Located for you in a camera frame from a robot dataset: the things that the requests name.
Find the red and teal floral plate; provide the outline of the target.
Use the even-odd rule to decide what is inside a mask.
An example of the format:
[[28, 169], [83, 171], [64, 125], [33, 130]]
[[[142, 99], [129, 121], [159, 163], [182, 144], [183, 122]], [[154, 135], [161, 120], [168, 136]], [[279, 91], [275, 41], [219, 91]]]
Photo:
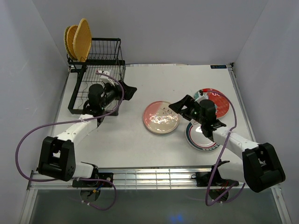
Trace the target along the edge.
[[202, 91], [203, 95], [200, 95], [199, 91], [194, 93], [193, 98], [195, 101], [199, 103], [201, 100], [209, 99], [215, 104], [216, 117], [219, 119], [225, 116], [229, 111], [229, 102], [220, 94], [220, 91], [212, 88], [204, 88]]

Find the orange square woven tray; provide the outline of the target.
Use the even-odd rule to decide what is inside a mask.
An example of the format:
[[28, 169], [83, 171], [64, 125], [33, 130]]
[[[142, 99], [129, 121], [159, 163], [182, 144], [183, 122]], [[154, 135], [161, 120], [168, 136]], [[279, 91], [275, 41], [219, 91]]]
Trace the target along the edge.
[[85, 62], [92, 46], [92, 34], [87, 19], [82, 18], [76, 30], [73, 48], [78, 61]]

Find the green-rimmed round bamboo plate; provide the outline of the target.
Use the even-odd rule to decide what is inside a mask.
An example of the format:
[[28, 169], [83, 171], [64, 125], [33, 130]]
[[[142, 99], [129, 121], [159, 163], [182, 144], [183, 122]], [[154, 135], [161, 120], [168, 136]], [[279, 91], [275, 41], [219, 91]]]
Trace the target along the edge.
[[65, 50], [66, 50], [68, 56], [69, 56], [69, 49], [67, 46], [67, 32], [68, 32], [69, 28], [70, 28], [70, 26], [67, 26], [66, 29], [64, 30], [64, 46], [65, 46]]

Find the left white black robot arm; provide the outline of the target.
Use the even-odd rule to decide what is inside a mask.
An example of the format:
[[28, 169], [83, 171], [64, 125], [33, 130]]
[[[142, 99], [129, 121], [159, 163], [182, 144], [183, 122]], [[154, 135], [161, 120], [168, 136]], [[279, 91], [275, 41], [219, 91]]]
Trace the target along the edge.
[[103, 74], [104, 84], [92, 84], [88, 89], [87, 100], [84, 103], [79, 119], [67, 130], [55, 137], [43, 140], [38, 164], [38, 173], [54, 179], [69, 181], [72, 178], [83, 178], [88, 186], [99, 182], [95, 166], [86, 162], [76, 162], [75, 147], [93, 130], [98, 128], [103, 119], [111, 115], [106, 108], [117, 101], [117, 110], [122, 101], [129, 101], [137, 88], [126, 85], [123, 81]]

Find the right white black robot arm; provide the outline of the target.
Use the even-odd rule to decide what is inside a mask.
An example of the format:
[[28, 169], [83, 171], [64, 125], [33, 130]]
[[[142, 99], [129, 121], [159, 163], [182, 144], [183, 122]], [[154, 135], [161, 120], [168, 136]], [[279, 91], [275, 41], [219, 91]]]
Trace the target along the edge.
[[202, 133], [214, 143], [222, 145], [240, 159], [240, 163], [217, 159], [212, 166], [208, 185], [212, 182], [222, 185], [228, 179], [243, 182], [258, 193], [285, 181], [286, 176], [274, 146], [270, 143], [256, 143], [226, 127], [216, 118], [214, 102], [204, 99], [196, 102], [186, 95], [180, 101], [170, 104], [170, 109], [188, 121], [201, 125]]

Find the orange round woven plate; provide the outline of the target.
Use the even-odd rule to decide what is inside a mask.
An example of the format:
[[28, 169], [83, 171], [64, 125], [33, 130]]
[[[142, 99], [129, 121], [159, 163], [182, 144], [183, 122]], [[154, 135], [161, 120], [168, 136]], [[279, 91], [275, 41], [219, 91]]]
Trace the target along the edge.
[[70, 28], [68, 29], [68, 32], [67, 32], [67, 46], [69, 49], [69, 56], [72, 60], [77, 59], [75, 52], [74, 52], [74, 46], [73, 46], [74, 36], [77, 31], [77, 28], [78, 28], [78, 25], [72, 25], [72, 26], [70, 26]]

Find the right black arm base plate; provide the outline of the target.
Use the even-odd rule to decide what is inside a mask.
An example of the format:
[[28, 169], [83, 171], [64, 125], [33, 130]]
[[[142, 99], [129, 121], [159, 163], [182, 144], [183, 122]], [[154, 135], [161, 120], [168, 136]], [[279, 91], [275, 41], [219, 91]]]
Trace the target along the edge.
[[[197, 187], [207, 187], [210, 177], [211, 177], [212, 172], [196, 172], [191, 175], [191, 179], [196, 181], [196, 186]], [[215, 172], [211, 186], [213, 187], [229, 187], [233, 185], [235, 181], [230, 180], [230, 179], [223, 179], [220, 176], [220, 173], [218, 171]]]

